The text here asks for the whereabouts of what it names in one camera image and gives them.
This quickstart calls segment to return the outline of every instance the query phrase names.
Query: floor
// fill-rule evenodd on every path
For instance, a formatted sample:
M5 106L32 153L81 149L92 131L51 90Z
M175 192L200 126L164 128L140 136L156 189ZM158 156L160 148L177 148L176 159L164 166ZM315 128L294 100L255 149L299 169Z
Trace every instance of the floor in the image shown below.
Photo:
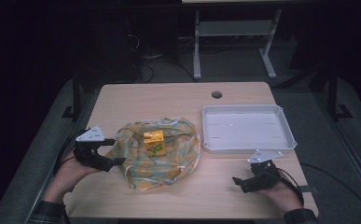
M202 78L199 82L264 81L273 87L301 72L288 69L297 45L295 39L276 40L272 45L270 57L278 75L276 79L268 78L259 58L257 50L263 47L264 39L245 39L242 44L236 43L212 45L206 41L201 53ZM152 52L146 56L160 54ZM192 48L185 48L175 57L163 55L156 60L145 60L141 66L143 78L135 80L135 83L149 79L149 83L194 82L191 72ZM299 143L295 150L313 189L319 208L319 222L361 223L361 103L352 86L340 79L338 105L346 105L353 118L334 121L326 112L327 89L317 93L310 91L308 85L312 78L313 75L305 77L284 90L272 88L273 96L277 105L285 110L289 126ZM71 82L63 86L0 204L0 223L22 223L30 215L36 198L44 190L42 186L49 182L47 176L56 156L51 148L60 148L66 136L85 127L98 95L99 89L83 94L81 116L77 122L72 122L61 119L64 109L72 104ZM71 220L76 224L118 223L114 219ZM156 220L154 223L172 222ZM187 223L200 222L188 220ZM256 223L284 222L280 219L256 220Z

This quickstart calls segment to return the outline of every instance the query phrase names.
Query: plastic tray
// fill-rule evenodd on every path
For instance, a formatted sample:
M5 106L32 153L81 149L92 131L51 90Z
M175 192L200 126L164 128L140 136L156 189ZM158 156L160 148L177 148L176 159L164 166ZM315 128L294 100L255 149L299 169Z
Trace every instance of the plastic tray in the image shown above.
M278 105L207 105L202 116L203 145L212 153L286 153L297 145Z

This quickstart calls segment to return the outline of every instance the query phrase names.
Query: person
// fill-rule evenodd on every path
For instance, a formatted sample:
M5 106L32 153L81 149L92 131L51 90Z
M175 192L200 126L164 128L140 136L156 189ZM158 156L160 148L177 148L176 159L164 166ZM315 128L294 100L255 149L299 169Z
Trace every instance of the person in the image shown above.
M46 189L42 200L36 205L28 224L61 223L64 211L63 197L85 176L100 172L98 169L82 165L73 151L66 155L61 167Z
M89 166L84 166L74 159L73 151L67 154L64 163L54 176L37 204L28 223L61 223L64 211L63 197L85 176L100 172ZM282 182L276 183L271 189L257 191L271 199L285 213L287 224L315 224L317 218L312 210L303 208L296 193Z

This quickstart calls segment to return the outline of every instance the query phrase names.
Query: hand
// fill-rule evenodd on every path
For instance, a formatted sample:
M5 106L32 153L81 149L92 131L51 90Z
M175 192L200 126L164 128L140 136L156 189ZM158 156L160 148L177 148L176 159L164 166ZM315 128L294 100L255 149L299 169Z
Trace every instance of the hand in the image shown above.
M43 201L62 203L64 195L85 176L100 172L98 169L82 165L75 158L73 151L67 154L49 188L43 196Z
M287 177L280 171L282 178ZM271 189L262 189L257 191L261 195L267 196L284 212L303 208L297 194L281 181L277 182Z

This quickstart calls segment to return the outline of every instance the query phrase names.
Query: yellow label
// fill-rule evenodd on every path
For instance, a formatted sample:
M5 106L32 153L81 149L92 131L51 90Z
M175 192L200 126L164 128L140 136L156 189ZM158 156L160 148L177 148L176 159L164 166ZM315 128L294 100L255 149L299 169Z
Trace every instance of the yellow label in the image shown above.
M165 140L162 131L143 133L146 150L149 156L166 155Z

